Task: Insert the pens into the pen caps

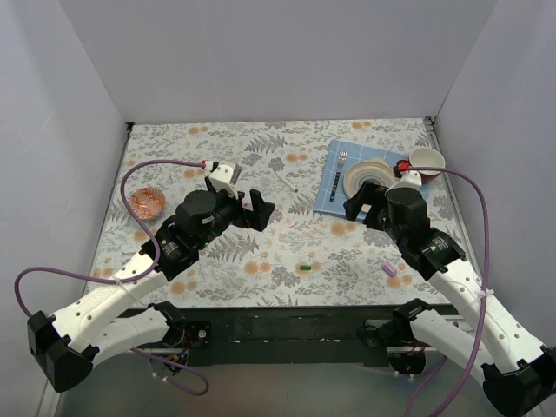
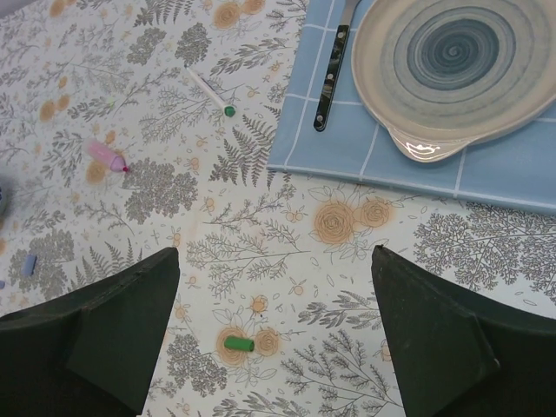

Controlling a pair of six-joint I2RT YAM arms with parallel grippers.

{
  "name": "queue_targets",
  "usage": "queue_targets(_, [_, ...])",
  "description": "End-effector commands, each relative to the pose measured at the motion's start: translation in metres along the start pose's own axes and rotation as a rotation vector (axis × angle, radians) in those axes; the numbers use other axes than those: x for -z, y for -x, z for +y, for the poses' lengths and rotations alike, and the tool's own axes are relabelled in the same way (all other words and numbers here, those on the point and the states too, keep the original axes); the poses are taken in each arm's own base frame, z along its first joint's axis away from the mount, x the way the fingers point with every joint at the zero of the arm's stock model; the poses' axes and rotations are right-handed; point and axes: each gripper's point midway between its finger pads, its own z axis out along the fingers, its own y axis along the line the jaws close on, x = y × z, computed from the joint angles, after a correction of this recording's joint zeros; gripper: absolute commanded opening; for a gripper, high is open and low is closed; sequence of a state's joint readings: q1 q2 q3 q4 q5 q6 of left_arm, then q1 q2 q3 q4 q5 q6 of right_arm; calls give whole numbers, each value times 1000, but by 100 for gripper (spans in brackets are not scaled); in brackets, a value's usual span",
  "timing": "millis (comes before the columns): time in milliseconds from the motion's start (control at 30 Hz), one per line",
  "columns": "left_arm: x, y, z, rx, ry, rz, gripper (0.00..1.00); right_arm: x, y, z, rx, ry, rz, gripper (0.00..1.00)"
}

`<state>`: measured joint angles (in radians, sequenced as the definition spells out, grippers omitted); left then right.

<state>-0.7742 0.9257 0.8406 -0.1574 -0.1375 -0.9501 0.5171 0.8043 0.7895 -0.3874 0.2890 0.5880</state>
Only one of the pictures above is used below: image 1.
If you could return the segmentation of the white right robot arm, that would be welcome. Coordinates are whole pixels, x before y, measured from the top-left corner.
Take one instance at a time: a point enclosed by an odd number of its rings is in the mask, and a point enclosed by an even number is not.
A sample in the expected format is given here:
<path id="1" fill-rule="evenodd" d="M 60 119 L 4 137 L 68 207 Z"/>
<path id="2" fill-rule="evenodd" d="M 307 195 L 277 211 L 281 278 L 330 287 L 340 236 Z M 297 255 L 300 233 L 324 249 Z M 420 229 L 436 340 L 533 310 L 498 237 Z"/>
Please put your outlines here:
<path id="1" fill-rule="evenodd" d="M 394 338 L 403 345 L 418 340 L 461 367 L 474 360 L 470 375 L 504 416 L 523 416 L 555 393 L 555 350 L 527 331 L 488 289 L 464 250 L 434 228 L 421 193 L 411 188 L 386 189 L 365 182 L 344 202 L 353 221 L 365 205 L 364 224 L 386 233 L 407 265 L 416 270 L 456 308 L 480 336 L 455 327 L 424 301 L 412 300 L 394 311 Z"/>

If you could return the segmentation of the white green-tipped marker pen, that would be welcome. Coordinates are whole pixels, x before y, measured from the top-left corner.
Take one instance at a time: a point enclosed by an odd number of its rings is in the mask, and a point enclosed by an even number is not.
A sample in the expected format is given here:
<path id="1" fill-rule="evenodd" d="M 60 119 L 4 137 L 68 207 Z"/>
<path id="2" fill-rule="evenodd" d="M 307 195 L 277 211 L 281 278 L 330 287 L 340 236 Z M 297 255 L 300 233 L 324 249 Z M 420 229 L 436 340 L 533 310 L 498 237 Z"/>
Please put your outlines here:
<path id="1" fill-rule="evenodd" d="M 291 181 L 289 181 L 286 177 L 279 174 L 278 172 L 275 172 L 275 174 L 293 193 L 298 192 L 298 188 Z"/>

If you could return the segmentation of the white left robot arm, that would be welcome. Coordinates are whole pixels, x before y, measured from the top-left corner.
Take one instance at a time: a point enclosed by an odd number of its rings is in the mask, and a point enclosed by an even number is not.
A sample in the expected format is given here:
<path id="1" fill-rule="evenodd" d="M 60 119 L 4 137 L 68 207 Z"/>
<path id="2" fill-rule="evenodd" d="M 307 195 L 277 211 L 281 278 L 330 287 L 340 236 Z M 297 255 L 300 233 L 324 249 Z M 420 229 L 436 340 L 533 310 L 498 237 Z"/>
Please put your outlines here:
<path id="1" fill-rule="evenodd" d="M 109 284 L 54 314 L 39 311 L 28 319 L 30 352 L 56 392 L 77 386 L 95 366 L 132 348 L 182 343 L 187 320 L 170 302 L 151 304 L 128 318 L 123 313 L 194 265 L 201 250 L 228 227 L 262 232 L 275 205 L 256 189 L 248 194 L 250 208 L 242 205 L 244 193 L 231 195 L 227 188 L 208 185 L 188 193 L 154 240 L 145 242 Z"/>

